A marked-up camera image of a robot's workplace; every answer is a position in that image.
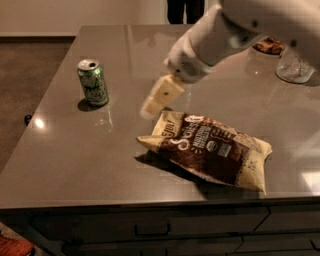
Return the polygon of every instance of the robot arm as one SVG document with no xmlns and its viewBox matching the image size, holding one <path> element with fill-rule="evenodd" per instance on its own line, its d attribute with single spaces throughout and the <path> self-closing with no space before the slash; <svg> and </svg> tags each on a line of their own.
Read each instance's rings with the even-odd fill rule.
<svg viewBox="0 0 320 256">
<path fill-rule="evenodd" d="M 223 0 L 177 41 L 165 64 L 182 82 L 196 83 L 223 58 L 268 35 L 295 47 L 319 69 L 320 1 Z"/>
</svg>

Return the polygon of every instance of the cabinet drawer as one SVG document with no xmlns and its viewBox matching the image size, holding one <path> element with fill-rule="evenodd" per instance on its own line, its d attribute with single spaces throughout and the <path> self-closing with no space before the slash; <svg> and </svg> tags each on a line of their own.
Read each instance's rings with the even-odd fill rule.
<svg viewBox="0 0 320 256">
<path fill-rule="evenodd" d="M 264 207 L 37 216 L 31 225 L 50 240 L 104 243 L 251 232 Z"/>
<path fill-rule="evenodd" d="M 227 256 L 319 256 L 320 253 L 314 250 L 297 250 L 297 251 L 281 251 L 281 252 L 258 252 L 258 253 L 234 253 Z"/>
<path fill-rule="evenodd" d="M 320 205 L 274 206 L 257 231 L 320 229 Z"/>
<path fill-rule="evenodd" d="M 116 244 L 65 245 L 66 256 L 139 255 L 139 256 L 197 256 L 232 253 L 242 243 L 241 238 L 206 238 L 124 242 Z"/>
<path fill-rule="evenodd" d="M 171 233 L 196 235 L 252 232 L 268 214 L 264 207 L 187 211 L 184 216 L 171 218 Z"/>
<path fill-rule="evenodd" d="M 303 234 L 245 236 L 243 239 L 237 253 L 313 249 L 310 238 Z"/>
<path fill-rule="evenodd" d="M 171 212 L 132 212 L 35 217 L 31 225 L 50 240 L 78 243 L 131 241 L 169 235 Z"/>
</svg>

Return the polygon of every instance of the drawer handle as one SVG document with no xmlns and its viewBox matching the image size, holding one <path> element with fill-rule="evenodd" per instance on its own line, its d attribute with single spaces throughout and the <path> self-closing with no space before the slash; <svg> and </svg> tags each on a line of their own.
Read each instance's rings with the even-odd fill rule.
<svg viewBox="0 0 320 256">
<path fill-rule="evenodd" d="M 157 236 L 168 236 L 168 235 L 170 235 L 170 232 L 171 232 L 171 225 L 170 225 L 170 223 L 167 224 L 167 231 L 166 231 L 166 232 L 163 232 L 163 233 L 141 234 L 141 233 L 139 233 L 138 226 L 137 226 L 137 225 L 134 226 L 134 233 L 135 233 L 136 237 L 139 237 L 139 238 L 148 238 L 148 237 L 157 237 Z"/>
</svg>

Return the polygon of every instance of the green soda can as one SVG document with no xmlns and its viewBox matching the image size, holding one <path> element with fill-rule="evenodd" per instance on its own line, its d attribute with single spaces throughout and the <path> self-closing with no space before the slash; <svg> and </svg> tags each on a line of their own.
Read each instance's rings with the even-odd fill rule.
<svg viewBox="0 0 320 256">
<path fill-rule="evenodd" d="M 104 81 L 103 69 L 98 60 L 85 59 L 78 64 L 78 76 L 87 102 L 92 106 L 103 106 L 109 96 Z"/>
</svg>

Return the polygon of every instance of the floor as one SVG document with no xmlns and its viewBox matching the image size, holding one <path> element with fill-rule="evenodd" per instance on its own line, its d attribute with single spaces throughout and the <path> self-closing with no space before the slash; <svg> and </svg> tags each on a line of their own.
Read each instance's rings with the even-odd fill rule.
<svg viewBox="0 0 320 256">
<path fill-rule="evenodd" d="M 0 38 L 0 173 L 25 130 L 24 116 L 36 110 L 71 42 L 71 39 L 9 42 Z M 2 223 L 0 231 L 6 237 L 23 239 Z M 36 248 L 35 255 L 46 254 Z"/>
</svg>

